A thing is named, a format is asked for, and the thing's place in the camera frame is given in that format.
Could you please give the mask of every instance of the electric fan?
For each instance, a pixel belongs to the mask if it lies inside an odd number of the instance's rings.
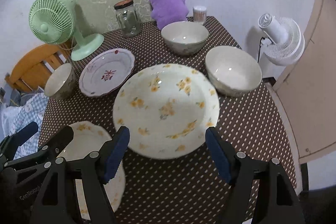
[[[299,60],[305,49],[305,38],[293,19],[263,14],[258,25],[269,38],[262,44],[266,45],[264,53],[270,62],[287,66]]]
[[[76,27],[74,0],[36,0],[29,12],[29,25],[33,34],[45,43],[61,44],[73,36],[77,45],[73,48],[71,59],[81,60],[104,41],[101,34],[83,37]]]

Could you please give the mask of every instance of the scalloped plate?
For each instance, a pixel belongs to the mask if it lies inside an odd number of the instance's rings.
[[[114,48],[93,58],[82,71],[79,89],[88,97],[106,95],[130,76],[134,55],[124,48]]]
[[[99,151],[106,141],[112,139],[104,128],[88,121],[76,122],[70,126],[73,129],[73,140],[58,155],[58,157],[64,157],[67,161],[82,159],[92,151]],[[104,185],[106,195],[114,212],[118,209],[121,203],[125,184],[125,172],[121,162],[115,177]],[[82,180],[76,180],[76,190],[82,218],[90,220],[85,202]]]
[[[130,129],[129,147],[154,159],[186,155],[205,142],[216,126],[219,101],[215,88],[199,71],[161,64],[133,75],[113,105],[115,129]]]

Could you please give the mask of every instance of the oval plate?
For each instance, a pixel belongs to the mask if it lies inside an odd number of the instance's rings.
[[[88,97],[106,95],[122,85],[134,68],[134,55],[114,48],[93,58],[82,71],[79,88]]]
[[[64,157],[67,161],[82,159],[92,151],[99,151],[106,141],[111,140],[111,136],[104,128],[94,125],[91,122],[76,122],[70,126],[73,129],[73,140],[58,155],[58,157]],[[125,172],[121,162],[115,177],[104,185],[105,192],[114,212],[121,203],[125,184]],[[76,190],[82,218],[90,220],[82,180],[76,180]]]
[[[115,129],[130,129],[129,147],[154,159],[186,155],[216,126],[219,101],[208,79],[193,68],[161,64],[133,75],[113,105]]]

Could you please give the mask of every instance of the chair backrest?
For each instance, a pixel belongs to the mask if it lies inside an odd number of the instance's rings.
[[[30,92],[39,86],[44,88],[51,75],[44,62],[53,69],[63,64],[57,52],[63,54],[65,58],[70,55],[70,50],[64,50],[58,45],[43,44],[31,50],[15,65],[11,75],[6,76],[6,82],[21,92]]]

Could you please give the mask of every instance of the brown patterned tablecloth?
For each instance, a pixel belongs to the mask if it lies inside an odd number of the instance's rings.
[[[179,57],[166,47],[154,22],[142,24],[142,32],[124,38],[120,30],[106,33],[103,45],[91,56],[77,62],[70,60],[80,76],[88,62],[112,48],[126,48],[135,58],[133,74],[160,64],[179,63],[206,75],[205,56],[213,47],[239,47],[227,30],[214,18],[205,24],[210,35],[200,52]],[[112,108],[118,90],[100,98],[89,98],[77,87],[68,100],[49,99],[42,123],[39,145],[60,128],[79,121],[90,121],[115,133]],[[253,159],[278,158],[292,184],[296,186],[293,158],[280,115],[270,93],[262,83],[256,90],[240,97],[219,94],[220,113],[216,129],[231,142],[236,151]],[[119,223],[214,223],[229,196],[230,188],[219,176],[205,144],[194,152],[174,160],[153,160],[128,149],[123,158],[126,188],[116,211]],[[254,181],[246,211],[251,218],[255,208],[258,181]]]

